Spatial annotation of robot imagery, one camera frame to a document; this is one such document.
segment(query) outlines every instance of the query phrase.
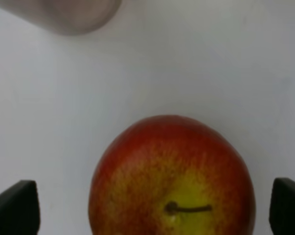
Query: white backdrop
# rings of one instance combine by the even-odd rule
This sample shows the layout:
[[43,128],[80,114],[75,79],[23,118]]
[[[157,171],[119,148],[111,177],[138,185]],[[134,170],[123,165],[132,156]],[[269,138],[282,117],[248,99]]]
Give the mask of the white backdrop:
[[0,192],[38,183],[40,235],[90,235],[93,170],[128,125],[197,118],[245,159],[255,235],[295,180],[295,0],[125,0],[101,30],[50,34],[0,10]]

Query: red skin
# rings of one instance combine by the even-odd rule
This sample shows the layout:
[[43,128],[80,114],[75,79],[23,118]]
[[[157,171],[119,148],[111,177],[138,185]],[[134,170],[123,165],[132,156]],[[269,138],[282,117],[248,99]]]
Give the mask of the red skin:
[[[174,156],[168,154],[159,161],[173,160],[177,163],[176,174],[183,175],[190,167],[201,169],[201,176],[209,182],[209,188],[212,189],[209,193],[217,198],[218,203],[223,203],[221,211],[228,213],[225,217],[231,217],[231,213],[235,214],[231,218],[235,222],[219,223],[215,225],[214,232],[211,234],[251,235],[255,220],[255,198],[245,163],[217,132],[196,120],[180,116],[156,116],[144,119],[124,131],[106,150],[91,184],[89,218],[93,234],[171,234],[170,231],[162,230],[163,225],[151,215],[152,212],[144,205],[144,201],[136,200],[138,194],[134,189],[135,186],[130,185],[126,195],[129,198],[128,201],[132,200],[133,203],[116,207],[118,209],[116,211],[122,212],[125,218],[111,222],[111,216],[107,215],[106,208],[107,198],[110,193],[113,194],[110,191],[114,190],[112,178],[121,166],[135,161],[149,163],[154,161],[155,153],[156,155],[163,153],[169,148],[174,149],[176,154]],[[135,177],[139,179],[144,177],[146,180],[146,174],[148,172],[143,171]],[[164,185],[170,185],[171,178],[165,177],[164,182]],[[160,190],[162,193],[169,190],[166,187],[163,188]],[[214,194],[216,188],[221,196],[216,197]],[[154,198],[151,199],[147,195],[144,200],[154,200]]]

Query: red apple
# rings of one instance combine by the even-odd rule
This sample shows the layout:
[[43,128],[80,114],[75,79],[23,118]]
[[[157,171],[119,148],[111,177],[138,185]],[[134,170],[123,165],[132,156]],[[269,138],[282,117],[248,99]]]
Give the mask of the red apple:
[[248,169],[217,132],[180,116],[144,119],[106,150],[95,171],[94,235],[251,235]]

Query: apple stem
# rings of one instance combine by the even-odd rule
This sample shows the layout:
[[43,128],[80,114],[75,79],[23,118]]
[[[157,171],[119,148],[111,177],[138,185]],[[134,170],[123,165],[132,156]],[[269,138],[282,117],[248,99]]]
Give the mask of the apple stem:
[[168,214],[175,214],[177,212],[184,212],[184,213],[209,212],[209,211],[212,211],[212,206],[207,205],[203,207],[183,208],[183,207],[179,207],[176,202],[169,202],[165,206],[165,211]]

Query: blurred cylindrical object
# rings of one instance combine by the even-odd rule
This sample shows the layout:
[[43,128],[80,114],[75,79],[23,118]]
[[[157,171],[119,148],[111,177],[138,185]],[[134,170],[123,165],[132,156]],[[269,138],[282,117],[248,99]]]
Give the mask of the blurred cylindrical object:
[[115,15],[120,4],[121,0],[0,0],[0,8],[62,34],[100,28]]

